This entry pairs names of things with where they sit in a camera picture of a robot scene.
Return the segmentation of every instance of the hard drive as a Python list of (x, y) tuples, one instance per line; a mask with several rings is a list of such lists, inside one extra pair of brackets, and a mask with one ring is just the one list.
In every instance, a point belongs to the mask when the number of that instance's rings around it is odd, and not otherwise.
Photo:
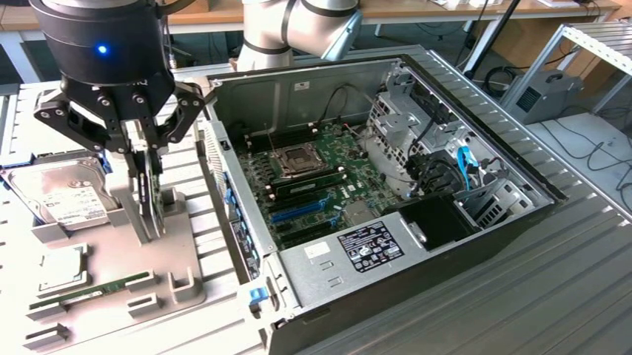
[(36, 219), (68, 231), (108, 222), (118, 208), (104, 189), (102, 159), (88, 151), (36, 158), (26, 166), (0, 170), (0, 177)]

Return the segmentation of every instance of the wooden desk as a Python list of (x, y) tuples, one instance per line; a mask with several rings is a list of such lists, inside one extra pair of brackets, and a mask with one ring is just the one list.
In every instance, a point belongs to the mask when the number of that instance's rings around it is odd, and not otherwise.
[[(175, 14), (168, 17), (171, 33), (209, 33), (243, 29), (243, 7), (240, 0), (212, 0), (209, 12)], [(618, 4), (610, 0), (597, 0), (602, 16), (599, 21), (609, 16)], [(490, 21), (482, 32), (481, 40), (474, 48), (466, 68), (472, 64), (489, 41), (493, 28), (509, 7), (509, 0), (497, 6), (487, 7), (482, 20)], [(446, 10), (424, 0), (362, 0), (360, 10), (364, 15), (362, 24), (402, 24), (419, 22), (472, 21), (478, 18), (481, 9), (460, 5), (454, 10)], [(549, 8), (537, 0), (522, 0), (511, 19), (522, 18), (569, 18), (585, 16), (582, 7)], [(28, 53), (21, 46), (24, 41), (41, 40), (33, 10), (29, 7), (6, 7), (0, 18), (0, 44), (4, 46), (13, 66), (25, 83), (37, 82), (40, 76), (28, 60)]]
[(0, 5), (0, 20), (1, 20), (1, 16), (4, 15), (5, 8), (6, 8), (6, 6)]

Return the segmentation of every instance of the power supply label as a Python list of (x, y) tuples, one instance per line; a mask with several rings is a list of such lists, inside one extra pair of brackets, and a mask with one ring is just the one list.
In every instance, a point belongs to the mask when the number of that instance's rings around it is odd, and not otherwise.
[(403, 251), (382, 222), (338, 236), (338, 240), (359, 272), (403, 256)]

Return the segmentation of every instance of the robotic arm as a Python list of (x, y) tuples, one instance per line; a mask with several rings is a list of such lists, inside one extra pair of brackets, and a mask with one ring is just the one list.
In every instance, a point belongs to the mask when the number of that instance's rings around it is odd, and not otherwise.
[[(180, 142), (205, 104), (195, 85), (175, 82), (163, 49), (165, 16), (192, 1), (158, 6), (154, 0), (29, 0), (62, 74), (60, 88), (40, 98), (34, 117), (88, 150), (108, 150), (124, 158), (128, 178), (137, 182), (140, 217), (133, 199), (121, 204), (129, 218), (141, 220), (132, 224), (144, 226), (136, 230), (144, 241), (164, 232), (158, 150)], [(360, 26), (358, 0), (243, 3), (237, 70), (291, 65), (291, 47), (327, 60), (344, 55)], [(177, 107), (158, 124), (154, 116), (171, 95)], [(101, 124), (77, 112), (70, 102)], [(128, 121), (138, 127), (145, 141), (141, 149), (130, 144)]]
[[(175, 82), (163, 50), (161, 19), (191, 2), (158, 6), (153, 0), (30, 0), (62, 74), (60, 89), (40, 98), (34, 117), (88, 150), (108, 150), (124, 158), (128, 178), (137, 182), (140, 208), (130, 191), (121, 204), (137, 221), (132, 224), (142, 243), (164, 233), (158, 149), (181, 141), (204, 107), (199, 88)], [(177, 106), (158, 124), (154, 116), (171, 94)], [(142, 149), (130, 144), (126, 121), (136, 123)]]
[(358, 0), (243, 0), (244, 46), (239, 71), (284, 67), (296, 48), (339, 60), (358, 35)]

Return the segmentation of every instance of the metal workbench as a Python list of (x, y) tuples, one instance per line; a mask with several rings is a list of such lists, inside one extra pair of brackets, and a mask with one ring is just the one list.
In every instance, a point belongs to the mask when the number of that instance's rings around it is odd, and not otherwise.
[[(462, 76), (420, 47), (367, 50), (362, 56), (407, 53), (479, 115), (514, 150), (569, 195), (554, 215), (523, 233), (489, 262), (355, 325), (303, 354), (621, 354), (632, 349), (632, 227), (602, 194), (557, 162), (558, 157), (514, 123)], [(316, 61), (313, 57), (301, 63)], [(227, 70), (209, 67), (205, 70)], [(204, 75), (185, 70), (180, 75)], [(24, 85), (9, 100), (17, 123), (46, 84)], [(165, 156), (163, 183), (187, 194), (203, 267), (205, 303), (61, 351), (89, 354), (136, 345), (140, 354), (263, 354), (236, 304), (236, 276), (217, 230), (201, 171), (187, 143)], [(0, 204), (0, 216), (14, 202)], [(0, 217), (0, 258), (10, 252), (16, 223)], [(10, 272), (4, 265), (1, 273)], [(0, 307), (6, 307), (0, 293)], [(2, 316), (4, 323), (13, 320)], [(6, 338), (4, 354), (20, 339)]]

